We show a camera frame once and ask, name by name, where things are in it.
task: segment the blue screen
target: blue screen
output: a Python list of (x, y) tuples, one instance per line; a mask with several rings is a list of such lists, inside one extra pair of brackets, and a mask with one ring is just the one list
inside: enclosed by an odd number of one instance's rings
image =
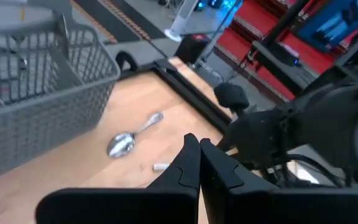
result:
[(358, 0), (332, 0), (312, 15), (298, 37), (327, 52), (358, 28)]

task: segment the wooden table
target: wooden table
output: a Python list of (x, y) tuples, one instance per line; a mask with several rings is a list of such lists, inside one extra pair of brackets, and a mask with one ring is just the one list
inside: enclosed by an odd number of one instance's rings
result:
[[(211, 87), (179, 59), (170, 62), (211, 101)], [(110, 159), (109, 140), (135, 130), (154, 112), (164, 120), (139, 135), (128, 156)], [(86, 133), (0, 176), (0, 224), (35, 223), (34, 210), (48, 193), (65, 187), (146, 187), (158, 177), (155, 163), (168, 163), (180, 151), (183, 136), (217, 143), (222, 135), (156, 74), (149, 72), (116, 84), (106, 110), (93, 131)], [(207, 223), (201, 199), (199, 223)]]

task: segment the spoon bowl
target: spoon bowl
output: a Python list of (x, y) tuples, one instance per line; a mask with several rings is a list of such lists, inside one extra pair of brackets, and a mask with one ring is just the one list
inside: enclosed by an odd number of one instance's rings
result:
[(160, 122), (163, 119), (162, 113), (153, 114), (150, 119), (136, 132), (125, 132), (116, 135), (111, 139), (108, 147), (107, 154), (110, 158), (120, 158), (127, 155), (135, 147), (135, 136), (146, 130), (153, 124)]
[(120, 158), (128, 154), (135, 146), (134, 133), (125, 132), (116, 135), (111, 139), (108, 146), (108, 155), (110, 158)]

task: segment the small white object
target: small white object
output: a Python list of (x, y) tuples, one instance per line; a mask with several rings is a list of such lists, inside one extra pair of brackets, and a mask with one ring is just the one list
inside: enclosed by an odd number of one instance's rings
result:
[(164, 171), (166, 169), (168, 169), (169, 164), (154, 164), (153, 165), (153, 170), (154, 171)]
[(290, 54), (292, 54), (292, 56), (294, 57), (299, 57), (299, 53), (294, 50), (292, 47), (290, 47), (289, 45), (287, 44), (284, 44), (283, 42), (279, 43), (282, 47), (285, 48), (285, 50), (287, 50)]
[(171, 40), (175, 41), (175, 42), (181, 42), (182, 37), (176, 33), (174, 33), (174, 31), (172, 31), (171, 29), (165, 29), (164, 30), (164, 34)]

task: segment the gray floor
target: gray floor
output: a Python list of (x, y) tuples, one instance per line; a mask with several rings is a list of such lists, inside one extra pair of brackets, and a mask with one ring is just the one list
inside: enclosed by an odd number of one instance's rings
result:
[[(126, 0), (129, 4), (137, 9), (143, 16), (145, 16), (150, 22), (152, 22), (160, 30), (169, 28), (172, 24), (172, 19), (170, 19), (167, 14), (169, 13), (162, 6), (157, 4), (157, 0)], [(195, 12), (189, 21), (185, 31), (187, 33), (197, 33), (197, 32), (211, 32), (212, 30), (217, 29), (220, 21), (226, 14), (227, 10), (215, 10), (208, 8), (204, 12)], [(0, 6), (0, 27), (9, 25), (22, 24), (20, 20), (21, 10), (18, 8), (13, 9), (11, 6)], [(82, 24), (91, 25), (89, 20), (83, 17), (77, 10), (73, 10), (73, 17), (77, 22)], [(25, 14), (25, 22), (30, 22), (34, 20), (43, 19), (50, 15), (50, 11), (43, 9), (34, 9), (27, 8)], [(103, 35), (102, 32), (98, 31), (99, 37), (101, 40), (106, 40), (107, 38)], [(157, 46), (166, 56), (171, 57), (174, 55), (176, 49), (178, 48), (178, 43), (170, 39), (159, 39), (153, 40), (152, 43), (154, 46)], [(153, 46), (151, 46), (146, 41), (140, 42), (128, 42), (125, 44), (116, 44), (107, 46), (110, 54), (114, 56), (119, 50), (125, 50), (130, 52), (139, 64), (150, 63), (156, 59), (164, 58), (164, 55), (158, 52)], [(227, 80), (229, 77), (235, 75), (232, 72), (230, 66), (225, 64), (219, 57), (215, 54), (212, 54), (208, 59), (206, 64), (218, 73), (224, 80)], [(206, 70), (198, 70), (198, 74), (205, 79), (211, 87), (217, 85), (220, 82), (220, 78), (216, 78), (211, 75)], [(274, 104), (261, 95), (258, 90), (252, 86), (245, 78), (240, 76), (235, 76), (230, 82), (233, 82), (237, 85), (240, 85), (245, 89), (247, 96), (249, 97), (251, 104), (256, 105), (261, 110), (266, 110), (274, 107)], [(314, 150), (311, 150), (310, 147), (304, 146), (298, 149), (294, 149), (293, 152), (306, 154), (307, 156), (312, 157), (320, 162), (322, 162), (326, 167), (329, 165), (322, 160)], [(335, 174), (342, 175), (341, 171), (330, 168)], [(325, 179), (322, 175), (313, 172), (312, 170), (308, 171), (312, 174), (313, 177), (318, 179), (319, 182), (328, 184), (328, 180)]]

